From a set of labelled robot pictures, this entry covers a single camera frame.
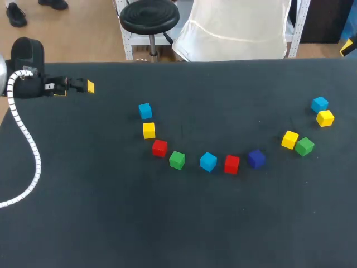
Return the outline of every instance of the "stool seat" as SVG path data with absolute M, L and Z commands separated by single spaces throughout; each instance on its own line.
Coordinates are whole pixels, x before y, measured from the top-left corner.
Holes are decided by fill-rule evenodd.
M 120 13 L 122 27 L 138 35 L 156 35 L 175 27 L 179 9 L 170 0 L 138 0 Z

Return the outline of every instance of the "red cube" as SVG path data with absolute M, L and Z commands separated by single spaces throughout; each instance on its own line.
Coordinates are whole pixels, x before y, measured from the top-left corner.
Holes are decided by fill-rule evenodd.
M 167 153 L 167 141 L 155 140 L 152 146 L 152 154 L 158 157 L 165 157 Z
M 225 160 L 224 172 L 229 174 L 237 174 L 239 166 L 239 157 L 228 155 Z

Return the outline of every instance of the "shoe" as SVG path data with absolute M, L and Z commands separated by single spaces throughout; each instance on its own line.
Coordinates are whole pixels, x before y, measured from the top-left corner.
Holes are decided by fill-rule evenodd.
M 10 20 L 10 24 L 13 27 L 23 27 L 27 25 L 27 20 L 25 18 L 25 13 L 19 9 L 15 3 L 10 3 L 9 7 L 6 8 L 6 15 Z
M 50 6 L 55 10 L 65 10 L 68 8 L 65 0 L 38 0 L 38 3 L 42 6 Z

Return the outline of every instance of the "blue cube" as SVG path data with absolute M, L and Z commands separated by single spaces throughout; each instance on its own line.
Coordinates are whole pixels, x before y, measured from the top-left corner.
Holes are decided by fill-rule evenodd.
M 150 104 L 148 103 L 140 104 L 139 112 L 142 120 L 149 119 L 152 117 L 151 107 Z
M 254 168 L 259 169 L 260 167 L 264 166 L 266 163 L 266 157 L 260 150 L 255 150 L 248 154 L 248 164 Z
M 200 159 L 200 167 L 204 170 L 211 172 L 214 167 L 217 166 L 217 157 L 210 154 L 209 152 L 205 153 Z
M 313 109 L 315 113 L 319 113 L 327 110 L 328 106 L 329 102 L 324 97 L 318 97 L 312 101 L 311 109 Z

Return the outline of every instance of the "yellow object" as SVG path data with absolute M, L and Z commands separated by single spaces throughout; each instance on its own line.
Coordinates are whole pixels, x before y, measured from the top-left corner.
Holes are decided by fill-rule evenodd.
M 89 93 L 94 93 L 94 83 L 88 80 L 88 92 Z
M 348 47 L 350 47 L 351 45 L 353 45 L 353 42 L 351 39 L 348 39 L 347 42 L 345 43 L 345 45 L 342 47 L 342 49 L 340 50 L 340 54 L 342 57 L 346 56 L 346 49 Z
M 58 95 L 58 94 L 54 94 L 55 97 L 67 97 L 67 91 L 65 91 L 64 95 Z
M 297 142 L 297 139 L 299 138 L 299 134 L 292 132 L 288 130 L 285 133 L 285 136 L 283 138 L 283 141 L 281 142 L 281 146 L 286 147 L 290 150 L 294 149 L 295 143 Z
M 155 138 L 155 124 L 154 123 L 144 123 L 143 124 L 144 138 Z
M 335 117 L 330 112 L 330 110 L 321 111 L 317 114 L 316 120 L 319 123 L 320 127 L 328 127 L 331 126 Z

